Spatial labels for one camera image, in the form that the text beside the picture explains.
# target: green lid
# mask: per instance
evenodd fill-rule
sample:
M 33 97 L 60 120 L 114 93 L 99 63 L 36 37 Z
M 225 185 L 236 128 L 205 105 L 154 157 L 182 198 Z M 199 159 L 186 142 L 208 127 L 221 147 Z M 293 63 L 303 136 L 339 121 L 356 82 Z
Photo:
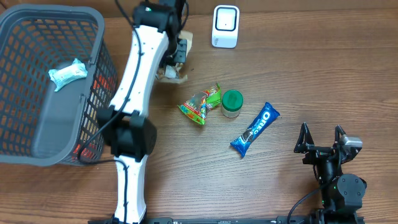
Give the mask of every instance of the green lid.
M 238 90 L 228 90 L 223 96 L 223 108 L 234 112 L 242 108 L 243 96 Z

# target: small container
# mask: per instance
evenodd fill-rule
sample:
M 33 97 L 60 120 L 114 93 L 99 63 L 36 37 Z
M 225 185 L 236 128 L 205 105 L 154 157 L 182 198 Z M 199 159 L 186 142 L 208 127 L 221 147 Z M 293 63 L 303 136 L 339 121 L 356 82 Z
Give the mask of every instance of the small container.
M 240 114 L 243 96 L 238 90 L 228 90 L 222 99 L 221 112 L 227 118 L 234 118 Z

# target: blue wrapper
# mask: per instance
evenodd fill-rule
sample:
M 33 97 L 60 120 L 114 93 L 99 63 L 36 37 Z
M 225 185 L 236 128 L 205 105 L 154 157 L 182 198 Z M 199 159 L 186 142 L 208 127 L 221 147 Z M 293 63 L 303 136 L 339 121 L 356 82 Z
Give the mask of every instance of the blue wrapper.
M 247 130 L 233 142 L 231 145 L 241 153 L 242 158 L 249 149 L 250 144 L 279 116 L 270 103 L 266 103 L 254 121 L 249 125 Z

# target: gray basket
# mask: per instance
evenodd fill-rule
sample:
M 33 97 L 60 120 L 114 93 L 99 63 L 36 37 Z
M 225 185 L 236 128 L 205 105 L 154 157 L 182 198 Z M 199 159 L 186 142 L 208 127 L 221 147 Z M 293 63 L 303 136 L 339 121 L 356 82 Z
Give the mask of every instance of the gray basket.
M 21 4 L 0 16 L 0 162 L 75 164 L 77 149 L 98 130 L 96 114 L 116 88 L 103 42 L 104 19 L 90 7 Z M 48 71 L 77 58 L 88 71 L 54 92 Z M 101 157 L 98 136 L 82 156 Z

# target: wooden table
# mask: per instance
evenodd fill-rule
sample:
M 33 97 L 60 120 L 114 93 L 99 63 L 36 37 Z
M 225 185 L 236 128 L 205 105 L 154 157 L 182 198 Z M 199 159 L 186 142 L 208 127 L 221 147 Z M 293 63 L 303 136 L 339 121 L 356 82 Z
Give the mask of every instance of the wooden table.
M 333 144 L 337 124 L 362 137 L 361 153 L 343 165 L 368 182 L 359 215 L 367 223 L 397 223 L 398 10 L 243 14 L 234 50 L 211 46 L 211 23 L 211 16 L 187 22 L 194 35 L 188 82 L 153 89 L 150 119 L 159 136 L 147 166 L 148 216 L 286 215 L 317 186 L 312 167 L 293 153 L 306 121 L 320 146 Z M 106 20 L 105 41 L 120 76 L 131 41 L 124 19 Z M 217 108 L 199 126 L 176 105 L 216 82 L 242 92 L 242 113 L 228 119 Z M 229 142 L 266 101 L 281 117 L 241 159 Z M 0 170 L 0 223 L 85 223 L 109 218 L 116 207 L 114 164 Z M 295 214 L 316 206 L 319 195 Z

